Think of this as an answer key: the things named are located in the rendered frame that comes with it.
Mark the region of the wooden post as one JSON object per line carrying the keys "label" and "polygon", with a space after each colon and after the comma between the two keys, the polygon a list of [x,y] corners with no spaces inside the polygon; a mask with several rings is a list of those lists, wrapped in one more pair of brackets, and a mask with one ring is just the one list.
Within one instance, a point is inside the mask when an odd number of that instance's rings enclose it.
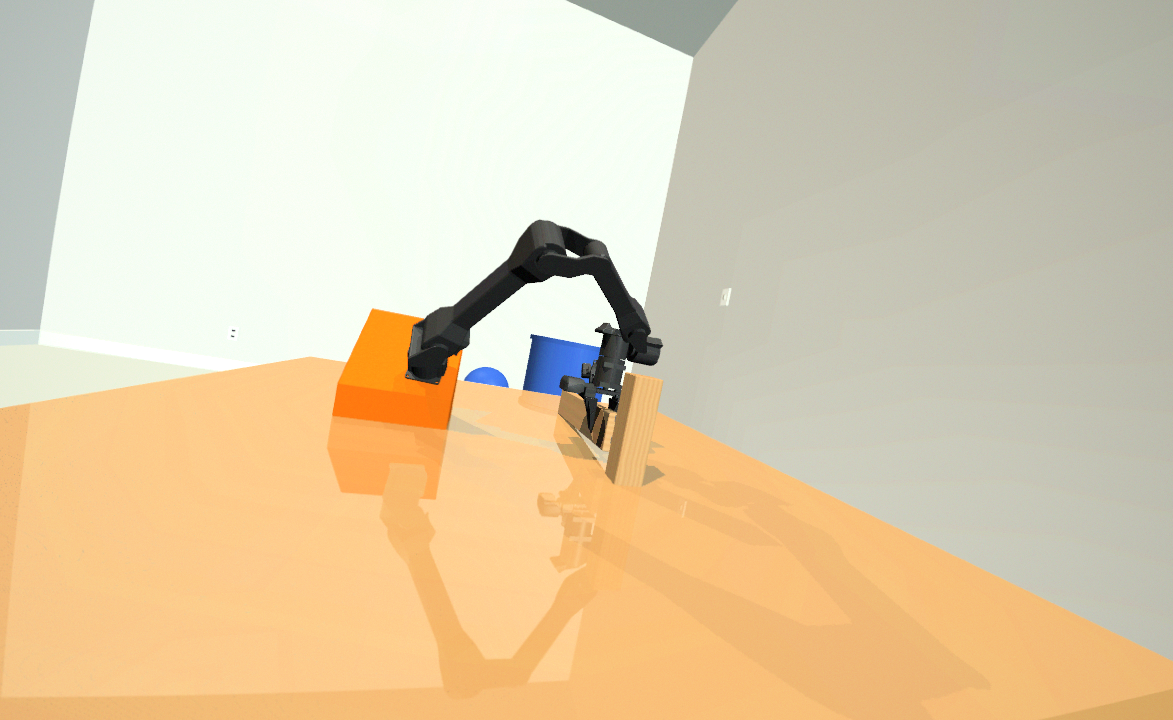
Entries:
{"label": "wooden post", "polygon": [[624,372],[605,470],[613,485],[644,485],[662,386],[662,379]]}

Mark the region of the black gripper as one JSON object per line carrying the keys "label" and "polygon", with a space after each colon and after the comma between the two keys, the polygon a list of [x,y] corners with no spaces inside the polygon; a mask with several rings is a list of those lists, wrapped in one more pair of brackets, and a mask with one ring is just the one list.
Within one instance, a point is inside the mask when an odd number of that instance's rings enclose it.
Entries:
{"label": "black gripper", "polygon": [[608,407],[617,413],[621,400],[621,381],[623,372],[626,372],[626,366],[624,366],[623,360],[613,359],[613,356],[599,355],[592,383],[586,383],[583,379],[572,375],[563,375],[560,378],[560,389],[577,393],[579,398],[583,398],[583,405],[586,407],[589,430],[592,429],[596,407],[598,407],[598,398],[595,398],[596,393],[598,393],[598,395],[612,396],[609,398]]}

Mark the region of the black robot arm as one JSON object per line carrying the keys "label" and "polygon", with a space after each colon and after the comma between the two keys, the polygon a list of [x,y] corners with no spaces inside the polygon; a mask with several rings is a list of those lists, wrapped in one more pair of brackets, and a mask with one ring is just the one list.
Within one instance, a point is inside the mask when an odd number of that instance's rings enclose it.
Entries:
{"label": "black robot arm", "polygon": [[[579,258],[567,256],[567,250]],[[555,222],[537,220],[518,236],[509,258],[452,306],[438,307],[412,325],[406,379],[439,386],[448,356],[470,345],[470,328],[528,283],[552,276],[592,276],[612,306],[619,330],[603,322],[599,355],[630,364],[658,364],[663,347],[651,334],[644,307],[628,293],[605,243]],[[408,376],[407,376],[408,375]],[[438,382],[438,383],[436,383]]]}

